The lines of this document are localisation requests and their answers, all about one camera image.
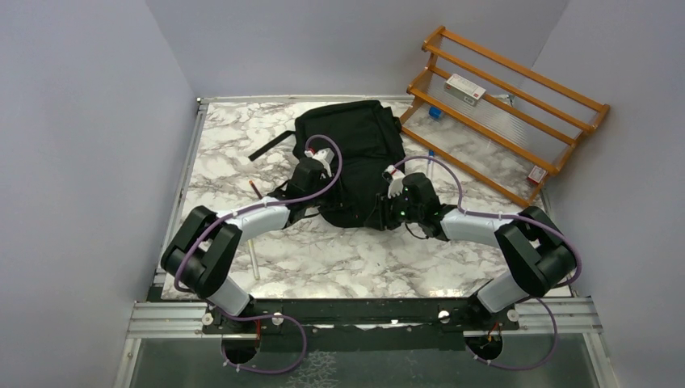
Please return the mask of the black student bag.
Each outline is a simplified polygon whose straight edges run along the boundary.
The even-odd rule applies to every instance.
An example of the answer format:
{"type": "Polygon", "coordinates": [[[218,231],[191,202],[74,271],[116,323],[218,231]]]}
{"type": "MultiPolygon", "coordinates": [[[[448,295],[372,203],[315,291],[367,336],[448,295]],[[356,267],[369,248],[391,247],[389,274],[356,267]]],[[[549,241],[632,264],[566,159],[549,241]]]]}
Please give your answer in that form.
{"type": "Polygon", "coordinates": [[[378,100],[338,103],[310,109],[297,117],[291,131],[298,162],[306,150],[334,151],[332,172],[339,172],[342,208],[320,213],[332,226],[366,227],[376,196],[388,191],[383,171],[405,158],[401,123],[378,100]]]}

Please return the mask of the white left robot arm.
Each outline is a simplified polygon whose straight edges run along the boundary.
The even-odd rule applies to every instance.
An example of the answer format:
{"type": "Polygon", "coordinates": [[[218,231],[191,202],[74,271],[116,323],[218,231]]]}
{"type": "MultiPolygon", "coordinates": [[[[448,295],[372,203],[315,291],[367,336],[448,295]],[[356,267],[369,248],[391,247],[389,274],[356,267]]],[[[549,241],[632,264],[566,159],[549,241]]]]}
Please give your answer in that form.
{"type": "Polygon", "coordinates": [[[302,219],[306,210],[325,202],[339,172],[328,149],[300,159],[286,188],[278,188],[259,202],[224,216],[205,206],[186,217],[161,257],[161,267],[187,291],[223,312],[233,331],[253,324],[251,296],[229,277],[238,246],[261,234],[282,230],[302,219]]]}

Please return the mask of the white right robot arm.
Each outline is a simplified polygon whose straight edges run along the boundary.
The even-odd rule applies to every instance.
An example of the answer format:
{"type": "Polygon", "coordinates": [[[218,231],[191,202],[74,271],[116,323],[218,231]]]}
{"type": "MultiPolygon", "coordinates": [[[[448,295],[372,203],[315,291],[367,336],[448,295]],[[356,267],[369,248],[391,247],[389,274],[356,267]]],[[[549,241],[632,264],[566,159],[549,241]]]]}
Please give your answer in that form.
{"type": "Polygon", "coordinates": [[[480,287],[466,307],[466,318],[475,328],[487,328],[498,312],[518,301],[543,297],[578,267],[561,233],[536,206],[502,215],[469,212],[441,203],[423,173],[404,175],[390,167],[382,176],[388,191],[377,195],[366,226],[392,230],[416,224],[426,238],[479,243],[502,252],[506,272],[480,287]]]}

